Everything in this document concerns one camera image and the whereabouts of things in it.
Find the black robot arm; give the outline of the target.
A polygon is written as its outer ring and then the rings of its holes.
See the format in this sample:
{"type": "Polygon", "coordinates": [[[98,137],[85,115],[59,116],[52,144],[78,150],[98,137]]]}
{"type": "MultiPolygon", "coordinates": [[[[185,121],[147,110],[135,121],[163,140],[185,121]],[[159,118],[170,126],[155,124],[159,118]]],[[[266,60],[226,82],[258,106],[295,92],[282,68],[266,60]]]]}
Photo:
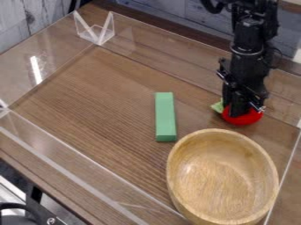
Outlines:
{"type": "Polygon", "coordinates": [[[277,0],[200,0],[212,14],[224,10],[232,13],[233,41],[230,58],[218,60],[217,75],[224,81],[222,102],[228,116],[238,118],[254,111],[265,111],[268,89],[265,79],[273,65],[276,52],[272,40],[280,27],[277,0]]]}

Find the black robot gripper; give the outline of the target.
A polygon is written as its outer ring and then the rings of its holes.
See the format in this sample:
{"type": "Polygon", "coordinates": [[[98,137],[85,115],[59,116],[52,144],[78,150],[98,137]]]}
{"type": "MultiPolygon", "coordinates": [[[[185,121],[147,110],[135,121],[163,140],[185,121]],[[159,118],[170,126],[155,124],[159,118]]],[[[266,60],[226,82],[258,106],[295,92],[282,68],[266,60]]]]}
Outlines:
{"type": "Polygon", "coordinates": [[[272,53],[266,49],[242,52],[233,48],[230,58],[218,59],[217,75],[222,80],[222,102],[229,116],[237,118],[249,110],[262,110],[269,97],[265,79],[272,69],[272,53]]]}

